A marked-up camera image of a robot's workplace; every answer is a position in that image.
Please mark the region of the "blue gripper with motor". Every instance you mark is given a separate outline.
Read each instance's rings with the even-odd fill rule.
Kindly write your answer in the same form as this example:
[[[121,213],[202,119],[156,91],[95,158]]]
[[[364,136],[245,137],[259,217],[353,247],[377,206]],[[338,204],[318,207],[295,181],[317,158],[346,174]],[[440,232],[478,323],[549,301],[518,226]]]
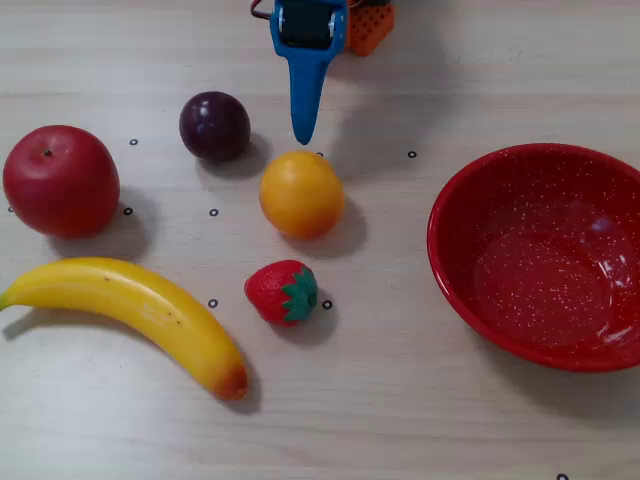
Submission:
[[[330,63],[347,39],[345,1],[277,1],[270,31],[277,55],[289,67],[291,121],[296,140],[310,142]]]

